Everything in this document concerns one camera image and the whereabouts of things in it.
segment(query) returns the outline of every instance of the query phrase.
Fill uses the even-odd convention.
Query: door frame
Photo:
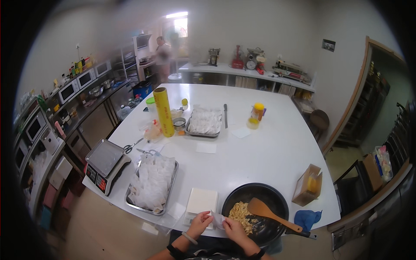
[[[322,154],[325,155],[330,148],[334,145],[335,141],[337,140],[338,136],[341,134],[342,128],[341,126],[344,125],[349,117],[347,118],[347,115],[350,113],[350,111],[352,111],[354,109],[353,104],[356,103],[354,101],[356,101],[356,98],[359,97],[361,95],[361,93],[359,93],[359,89],[360,89],[360,85],[364,76],[364,71],[366,69],[366,64],[367,64],[367,59],[371,58],[369,57],[369,47],[373,47],[373,48],[377,48],[379,50],[382,50],[386,53],[388,53],[389,55],[391,55],[392,57],[400,60],[401,62],[403,62],[404,64],[406,64],[406,61],[404,60],[404,58],[398,54],[397,52],[393,51],[392,49],[388,48],[386,45],[375,41],[373,39],[370,39],[369,36],[366,36],[365,38],[365,50],[364,50],[364,58],[363,58],[363,63],[361,65],[361,70],[360,73],[358,74],[358,79],[357,79],[357,83],[355,84],[355,88],[354,91],[352,92],[351,98],[349,99],[349,102],[347,104],[347,107],[344,111],[344,113],[342,114],[341,119],[339,120],[337,126],[335,127],[334,131],[332,132],[331,136],[329,137],[328,141],[326,142],[326,144],[322,147],[321,151]]]

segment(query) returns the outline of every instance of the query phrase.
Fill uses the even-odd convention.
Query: doorway
[[[398,104],[406,106],[411,100],[411,81],[403,60],[368,42],[363,67],[350,109],[325,155],[333,181],[383,145],[397,120]]]

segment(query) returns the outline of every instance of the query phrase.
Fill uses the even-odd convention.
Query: black wristband
[[[258,252],[257,254],[253,254],[251,256],[248,257],[249,260],[260,260],[260,258],[262,258],[264,256],[265,252],[264,250],[261,248],[260,252]]]
[[[173,256],[176,260],[185,259],[185,254],[179,249],[174,248],[172,244],[168,245],[166,248],[171,252],[171,256]]]

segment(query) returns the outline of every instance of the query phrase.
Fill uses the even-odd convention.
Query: hand
[[[242,243],[249,239],[240,222],[225,217],[225,220],[223,221],[223,226],[227,236],[232,241],[236,242],[239,246],[241,246]]]
[[[208,214],[211,211],[204,211],[196,215],[196,217],[192,220],[191,226],[189,227],[188,231],[186,232],[191,238],[197,240],[198,237],[205,231],[208,225],[214,219],[213,216],[209,216]]]

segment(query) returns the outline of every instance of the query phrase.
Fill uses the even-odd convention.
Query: cling film roll
[[[155,98],[163,135],[171,137],[175,134],[175,129],[173,128],[171,108],[169,107],[168,91],[165,87],[159,87],[153,91],[153,97]]]

